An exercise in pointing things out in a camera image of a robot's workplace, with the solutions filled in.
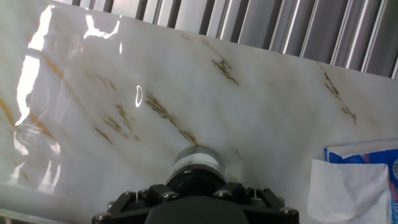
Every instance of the bolt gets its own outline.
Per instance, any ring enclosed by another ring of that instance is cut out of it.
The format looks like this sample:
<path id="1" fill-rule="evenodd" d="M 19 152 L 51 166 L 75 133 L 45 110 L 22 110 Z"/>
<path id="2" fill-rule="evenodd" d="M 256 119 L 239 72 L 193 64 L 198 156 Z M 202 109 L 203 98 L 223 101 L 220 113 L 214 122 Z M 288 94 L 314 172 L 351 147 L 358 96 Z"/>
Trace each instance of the bolt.
<path id="1" fill-rule="evenodd" d="M 228 190 L 217 190 L 213 196 L 218 198 L 226 198 L 232 196 L 232 193 Z"/>
<path id="2" fill-rule="evenodd" d="M 110 208 L 112 207 L 113 203 L 114 203 L 114 202 L 109 202 L 109 203 L 107 204 L 107 206 L 106 206 L 107 209 L 110 209 Z"/>
<path id="3" fill-rule="evenodd" d="M 162 198 L 166 199 L 167 201 L 177 199 L 178 196 L 179 195 L 175 192 L 165 192 L 162 194 Z"/>
<path id="4" fill-rule="evenodd" d="M 260 191 L 260 192 L 266 192 L 267 190 L 269 190 L 269 188 L 268 188 L 268 187 L 266 187 L 266 188 L 259 188 L 259 189 L 257 189 L 257 191 Z"/>
<path id="5" fill-rule="evenodd" d="M 283 212 L 286 215 L 293 215 L 293 214 L 298 214 L 299 211 L 297 211 L 294 208 L 290 208 L 290 207 L 282 207 L 280 208 L 280 211 Z"/>
<path id="6" fill-rule="evenodd" d="M 148 191 L 149 191 L 149 189 L 142 189 L 142 190 L 140 190 L 139 192 L 140 192 L 140 193 L 148 193 Z"/>
<path id="7" fill-rule="evenodd" d="M 124 192 L 124 194 L 125 194 L 125 195 L 133 195 L 133 194 L 135 194 L 135 192 L 127 191 L 127 192 Z"/>
<path id="8" fill-rule="evenodd" d="M 105 220 L 111 218 L 111 214 L 109 212 L 101 212 L 100 214 L 97 214 L 95 216 L 95 219 L 100 221 L 100 220 Z"/>

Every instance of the white marble surface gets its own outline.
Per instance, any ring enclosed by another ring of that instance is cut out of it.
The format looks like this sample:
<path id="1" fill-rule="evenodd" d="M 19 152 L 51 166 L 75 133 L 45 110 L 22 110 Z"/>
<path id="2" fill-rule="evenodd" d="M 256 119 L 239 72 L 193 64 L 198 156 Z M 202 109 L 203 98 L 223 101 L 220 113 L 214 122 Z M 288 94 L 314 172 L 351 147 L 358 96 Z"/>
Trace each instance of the white marble surface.
<path id="1" fill-rule="evenodd" d="M 306 223 L 311 158 L 398 136 L 398 81 L 42 0 L 0 1 L 0 207 L 89 223 L 200 144 Z"/>

